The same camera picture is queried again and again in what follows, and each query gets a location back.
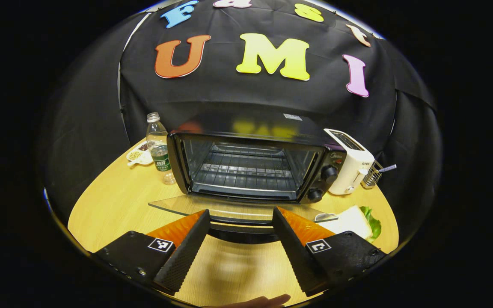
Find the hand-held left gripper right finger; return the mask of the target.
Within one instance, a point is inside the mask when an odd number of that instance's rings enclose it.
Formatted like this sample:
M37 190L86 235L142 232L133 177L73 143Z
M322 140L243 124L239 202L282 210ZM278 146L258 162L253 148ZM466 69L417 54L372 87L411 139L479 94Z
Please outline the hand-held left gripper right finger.
M335 234L282 207L274 207L272 226L306 296L344 289L387 257L350 230Z

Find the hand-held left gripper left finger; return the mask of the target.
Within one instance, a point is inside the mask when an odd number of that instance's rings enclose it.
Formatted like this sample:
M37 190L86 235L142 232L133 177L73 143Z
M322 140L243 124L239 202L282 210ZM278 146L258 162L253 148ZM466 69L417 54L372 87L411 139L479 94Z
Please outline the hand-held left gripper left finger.
M92 255L133 281L174 296L211 226L208 209L148 234L129 231Z

